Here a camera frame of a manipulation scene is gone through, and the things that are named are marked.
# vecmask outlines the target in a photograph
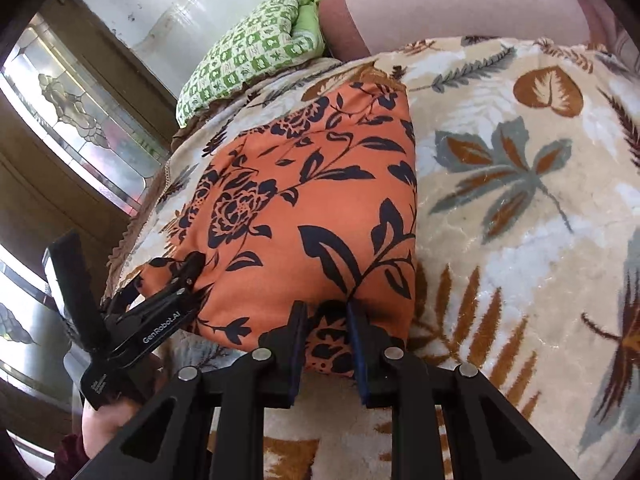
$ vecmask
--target folded green bedding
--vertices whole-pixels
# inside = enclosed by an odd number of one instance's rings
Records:
[[[324,50],[319,1],[267,0],[228,31],[182,88],[175,113],[180,127],[211,102],[319,57]]]

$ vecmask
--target leaf-patterned blanket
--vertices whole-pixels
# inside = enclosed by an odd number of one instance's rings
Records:
[[[404,86],[415,138],[415,174],[397,176],[417,181],[409,349],[447,368],[472,362],[580,478],[613,478],[640,436],[640,81],[600,48],[429,40],[267,80],[172,156],[120,285],[170,256],[217,150],[363,70]],[[322,328],[331,346],[330,317]],[[173,341],[177,366],[238,355]],[[265,478],[388,479],[390,419],[364,410],[350,380],[307,373],[291,410],[266,413]],[[452,478],[447,449],[444,460]]]

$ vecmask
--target metal bolt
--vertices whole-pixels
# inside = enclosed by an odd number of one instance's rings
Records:
[[[462,363],[458,368],[458,371],[463,377],[475,377],[478,375],[478,369],[471,363]]]
[[[198,369],[195,366],[185,366],[178,372],[178,379],[181,381],[193,381],[198,376]]]
[[[253,352],[251,352],[251,357],[256,361],[266,361],[269,357],[271,357],[271,350],[268,348],[256,348]]]
[[[398,359],[402,359],[404,357],[404,352],[397,346],[390,346],[389,348],[385,349],[385,357],[387,359],[391,359],[392,361],[398,361]]]

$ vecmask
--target orange floral fabric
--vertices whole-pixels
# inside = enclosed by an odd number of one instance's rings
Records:
[[[414,310],[415,139],[399,85],[346,83],[243,132],[212,156],[171,230],[170,258],[147,264],[149,296],[191,251],[206,254],[190,330],[250,351],[304,301],[307,365],[352,369],[344,305],[405,340]]]

